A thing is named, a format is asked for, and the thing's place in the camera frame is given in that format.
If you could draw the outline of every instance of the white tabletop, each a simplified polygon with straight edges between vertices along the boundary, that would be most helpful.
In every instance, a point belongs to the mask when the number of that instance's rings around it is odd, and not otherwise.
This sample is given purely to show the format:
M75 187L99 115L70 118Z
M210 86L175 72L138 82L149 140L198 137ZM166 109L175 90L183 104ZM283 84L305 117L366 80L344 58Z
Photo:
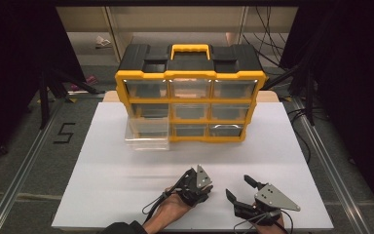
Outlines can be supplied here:
M124 142L126 123L121 103L98 105L53 227L98 229L116 221L142 223L142 208L201 164L214 185L209 198L168 231L233 230L243 220L234 216L225 189L248 204L257 191L243 175L272 183L301 207L301 212L288 212L295 229L333 228L281 103L258 103L242 143L178 142L169 151L133 151ZM286 215L284 222L289 228Z

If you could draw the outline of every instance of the black cable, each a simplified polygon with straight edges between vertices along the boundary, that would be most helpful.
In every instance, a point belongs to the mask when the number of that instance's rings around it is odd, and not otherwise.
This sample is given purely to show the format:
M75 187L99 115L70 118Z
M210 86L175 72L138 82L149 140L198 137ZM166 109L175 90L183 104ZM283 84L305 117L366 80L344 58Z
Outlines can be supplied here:
M283 40L284 44L286 44L286 40L284 40L284 38L281 36L281 33L279 33L279 36L280 36L281 40Z
M266 45L268 45L268 46L274 46L274 45L272 45L272 44L270 44L270 43L267 43L267 42L263 41L262 39L260 39L260 38L256 35L256 33L253 32L253 35L254 35L254 37L255 37L257 40L259 40L261 43L264 43L264 44L266 44ZM283 47L280 47L280 46L274 46L274 47L276 47L277 49L284 50L284 48L283 48Z
M162 195L160 195L156 200L152 201L150 204L148 204L147 206L145 206L145 207L142 209L142 213L145 214L145 215L148 215L148 214L151 212L151 210L150 210L150 212L148 212L148 213L145 212L144 210L145 210L146 208L148 208L149 206L151 206L153 203L157 202L161 197L162 197Z
M145 218L145 221L144 221L144 223L145 222L147 222L150 218L151 218L151 216L154 214L154 212L156 211L156 209L160 206L160 204L162 204L165 200L166 200L166 198L168 197L168 196L170 196L171 195L171 193L172 193L172 191L174 191L174 189L175 188L177 188L178 187L178 185L180 184L180 182L181 182L181 180L184 178L184 177L186 177L188 174L190 174L190 172L192 171L193 169L189 169L189 170L187 170L185 173L184 173L184 175L182 175L181 176L181 178L178 180L178 182L169 190L169 191L165 191L165 192L163 192L163 194L160 196L160 197L158 197L157 199L156 199L156 203L153 205L153 207L151 208L151 210L150 210L150 212L148 212L148 216Z
M254 216L254 217L251 217L251 218L249 218L249 219L246 219L245 221L239 222L238 224L236 224L236 225L233 227L233 231L234 231L236 234L238 234L238 233L236 232L236 227L237 227L237 226L240 226L240 225L242 225L242 224L245 223L245 222L250 222L250 223L251 223L252 220L255 220L256 218L259 218L259 217L262 217L262 218L260 218L256 223L254 223L255 225L257 225L257 223L259 223L261 220L263 220L263 219L266 217L266 214L260 214L260 215L258 215L258 216ZM253 227L254 227L254 225L253 225L253 223L251 223L251 227L248 228L247 231L251 230Z
M256 12L257 12L258 17L260 18L260 21L262 22L263 28L265 29L265 34L263 35L263 41L264 41L264 39L266 37L266 34L267 34L270 37L270 42L272 43L272 37L270 36L270 32L268 31L268 29L266 27L266 24L264 23L264 21L262 19L262 16L260 15L260 12L259 12L259 9L257 8L257 6L256 6ZM263 45L263 43L260 45L259 51L262 50L262 45ZM273 49L273 47L272 47L272 50L273 50L273 54L276 57L276 60L278 60L278 57L276 56L276 53L275 53L275 50Z
M290 125L294 131L294 133L302 140L302 142L305 144L306 148L308 149L308 158L306 159L306 163L309 164L311 162L311 158L312 158L312 152L311 152L311 148L309 147L309 144L308 142L306 142L302 136L299 134L299 132L296 131L296 129L294 128L294 122L302 117L303 115L306 114L306 108L303 108L303 109L297 109L297 110L293 110L293 111L290 111L288 112L287 114L290 114L290 113L293 113L293 112L297 112L299 111L299 113L297 113L295 116L293 116L292 120L290 121Z
M270 43L271 43L271 45L272 45L272 51L273 51L273 54L275 55L276 60L277 60L278 62L280 62L280 60L278 59L278 56L276 55L276 52L275 52L274 47L276 47L276 50L278 51L278 54L280 55L280 57L281 57L281 53L279 52L279 50L278 50L278 46L276 45L275 41L274 41L273 38L272 38L272 35L270 34L270 14L271 14L271 12L272 12L272 7L267 7L266 10L267 10L267 24L264 23L264 21L263 21L261 15L260 15L260 13L259 13L259 10L258 10L258 8L256 7L257 15L258 15L258 17L260 18L260 20L261 20L261 22L262 22L262 24L263 24L263 27L264 27L264 29L265 29L265 34L263 35L263 41L264 41L264 39L265 39L265 37L266 37L266 34L267 34L267 35L269 36Z
M281 224L278 223L276 220L273 220L273 223L274 223L278 228L280 228L281 231L283 231L283 232L286 233L286 234L289 234L289 233L287 232L287 230L284 229L284 227L281 226Z
M252 44L249 43L248 40L245 38L244 34L243 34L243 38L244 38L244 40L247 42L247 44L252 45ZM265 55L263 55L262 53L260 53L260 51L257 51L256 48L254 48L254 51L257 53L257 55L259 55L259 56L263 57L264 59L268 60L268 61L271 62L272 64L276 65L278 68L281 68L281 69L283 69L283 70L286 70L286 69L282 68L282 67L281 67L278 63L276 63L275 61L273 61L273 60L267 58Z
M285 211L282 211L282 212L285 213L290 219L290 234L292 234L293 233L293 219L291 218L289 213L287 213Z
M268 35L269 35L269 39L270 39L270 43L272 44L272 51L273 51L273 54L275 55L275 58L276 58L276 60L278 61L278 62L281 62L279 59L278 59L278 57L276 56L276 52L275 52L275 49L274 49L274 47L273 47L273 45L275 45L275 47L276 47L276 43L275 43L275 41L273 40L273 38L272 38L272 35L270 34L270 13L272 12L272 7L267 7L267 9L266 9L266 14L267 14L267 23L266 23L266 28L267 28L267 33L268 33ZM279 50L278 50L278 48L276 48L276 50L278 51L278 54L279 54L279 56L281 57L281 53L279 52Z

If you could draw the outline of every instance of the floor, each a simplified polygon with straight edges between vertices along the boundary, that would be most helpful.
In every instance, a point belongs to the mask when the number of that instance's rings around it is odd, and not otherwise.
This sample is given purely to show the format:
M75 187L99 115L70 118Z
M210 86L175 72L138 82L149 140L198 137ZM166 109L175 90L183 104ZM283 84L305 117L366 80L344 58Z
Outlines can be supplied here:
M101 36L110 40L108 33L69 33L69 36L86 77L94 75L97 79L97 83L92 86L101 91L114 90L113 77L118 62L115 60L113 50L109 45L101 49L95 48L99 47L95 43L95 38ZM209 41L210 44L225 45L227 43L222 34L136 34L132 42L160 45L183 41L194 42L195 38L198 42L205 38L205 41ZM256 35L246 34L245 39L248 43L255 45L255 48L260 49L260 41ZM283 47L285 35L280 37L275 35L273 40L277 47ZM275 61L273 50L276 49L267 45L261 48L261 52L266 54L268 59ZM276 76L274 74L282 73L282 70L271 61L262 58L261 62L271 78ZM300 99L303 99L303 97L288 95L286 89L289 82L290 80L283 81L273 88L288 112L297 109ZM41 113L39 98L36 96L28 106L29 111L24 113L18 127L6 144L8 153L0 154L0 203L5 200L4 195L8 194L9 188L16 188L13 191L15 200L8 203L8 209L1 214L0 233L63 233L61 230L53 229L51 223L78 159L96 106L102 101L102 96L88 96L75 92L69 99L51 98L51 101L53 118L46 134L43 136L39 130ZM315 106L317 107L314 113L315 131L318 132L327 156L345 185L348 195L352 197L362 214L364 226L368 229L362 233L374 233L372 191L355 164L349 160L349 152L334 129L331 119L328 119L324 110L320 109L319 101L315 101ZM289 120L293 119L294 114L289 115ZM310 158L309 168L335 226L333 230L317 233L360 233L357 232L356 224L351 223L351 216L347 215L340 193L335 189L334 181L323 165L320 150L315 149L315 145L310 140L312 136L309 135L309 127L306 127L303 118L295 120L294 129L300 135L298 139L305 157L307 160ZM60 135L61 129L64 133L73 135ZM68 143L59 143L59 141L68 141ZM30 167L27 167L28 170L24 175L20 175L19 168L25 168L26 163L30 163ZM16 177L21 178L20 184L13 184ZM96 232L77 231L74 233Z

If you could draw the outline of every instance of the yellow frame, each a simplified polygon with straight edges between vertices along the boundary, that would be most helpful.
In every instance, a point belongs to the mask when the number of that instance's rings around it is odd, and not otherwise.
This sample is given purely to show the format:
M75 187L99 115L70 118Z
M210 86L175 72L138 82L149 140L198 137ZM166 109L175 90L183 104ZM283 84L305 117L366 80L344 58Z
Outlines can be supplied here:
M117 82L117 93L120 101L126 107L129 115L132 116L131 105L133 103L226 103L226 104L248 104L249 108L245 118L243 120L211 120L198 119L198 120L186 120L186 119L173 119L174 115L172 106L168 107L168 120L169 120L169 140L170 141L181 141L181 140L200 140L205 142L234 142L243 141L245 139L245 129L251 122L251 117L256 107L256 97L258 91L263 87L267 77L263 71L239 71L237 73L217 73L213 70L168 70L163 73L144 73L141 70L119 70L116 75ZM176 98L171 97L169 94L170 86L169 81L175 78L192 78L192 79L207 79L210 81L210 97L206 98ZM167 81L167 97L158 98L140 98L130 97L126 89L126 80L166 80ZM216 98L212 97L213 94L213 83L215 80L221 81L244 81L244 80L257 80L256 87L254 88L253 94L250 98ZM211 115L211 108L207 110L208 115ZM175 129L172 127L173 124L204 124L207 125L206 134L204 136L176 136L174 134ZM242 133L240 136L210 136L209 125L211 124L241 124L243 125Z

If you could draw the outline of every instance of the plastic drawer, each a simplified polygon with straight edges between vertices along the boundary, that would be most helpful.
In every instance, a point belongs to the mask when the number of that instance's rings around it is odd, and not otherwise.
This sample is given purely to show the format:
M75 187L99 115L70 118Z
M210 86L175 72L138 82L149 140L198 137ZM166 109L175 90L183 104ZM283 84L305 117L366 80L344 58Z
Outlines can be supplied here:
M243 125L210 125L208 133L211 137L239 137Z
M173 98L208 98L210 83L207 79L176 78L169 80Z
M124 80L129 98L166 98L166 80Z
M249 104L212 104L211 119L213 120L244 120Z
M173 128L177 137L203 137L206 134L204 124L176 124Z
M205 119L208 104L181 104L172 105L173 118L175 119Z

